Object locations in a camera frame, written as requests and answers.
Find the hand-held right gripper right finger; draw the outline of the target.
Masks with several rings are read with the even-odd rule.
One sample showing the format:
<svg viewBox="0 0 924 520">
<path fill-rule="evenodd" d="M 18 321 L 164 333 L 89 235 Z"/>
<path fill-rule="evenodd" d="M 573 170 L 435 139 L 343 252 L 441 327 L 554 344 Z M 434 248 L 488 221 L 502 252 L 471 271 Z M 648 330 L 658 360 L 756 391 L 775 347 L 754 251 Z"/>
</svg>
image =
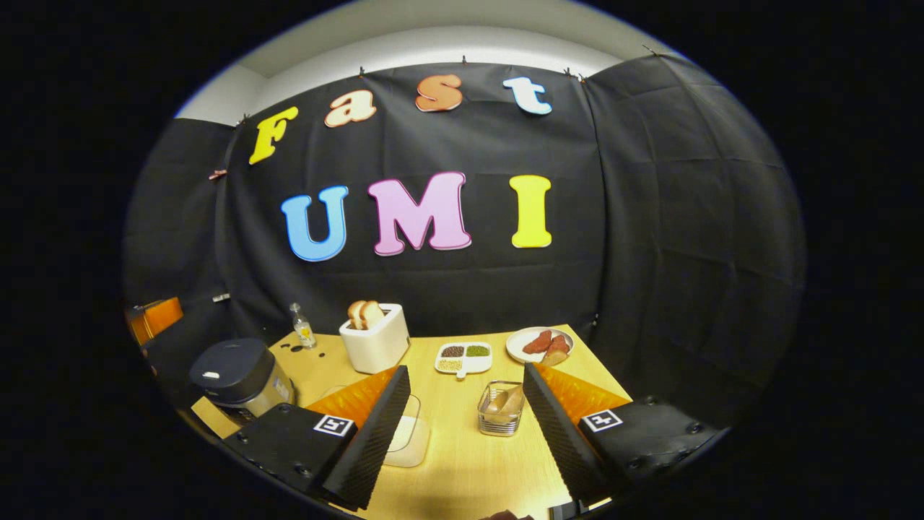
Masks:
<svg viewBox="0 0 924 520">
<path fill-rule="evenodd" d="M 568 493 L 586 504 L 651 488 L 723 437 L 663 399 L 628 402 L 540 363 L 527 363 L 523 385 Z"/>
</svg>

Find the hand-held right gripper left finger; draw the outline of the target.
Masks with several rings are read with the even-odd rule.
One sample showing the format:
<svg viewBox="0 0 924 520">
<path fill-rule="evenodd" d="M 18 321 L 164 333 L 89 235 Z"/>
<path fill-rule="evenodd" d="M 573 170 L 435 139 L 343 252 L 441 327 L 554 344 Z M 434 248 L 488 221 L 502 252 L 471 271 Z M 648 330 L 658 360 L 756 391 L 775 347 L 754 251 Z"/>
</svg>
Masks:
<svg viewBox="0 0 924 520">
<path fill-rule="evenodd" d="M 314 410 L 278 404 L 224 440 L 224 449 L 301 495 L 350 511 L 366 509 L 405 410 L 411 385 L 405 365 L 364 379 L 370 400 L 360 412 L 334 402 L 360 403 L 354 383 Z"/>
</svg>

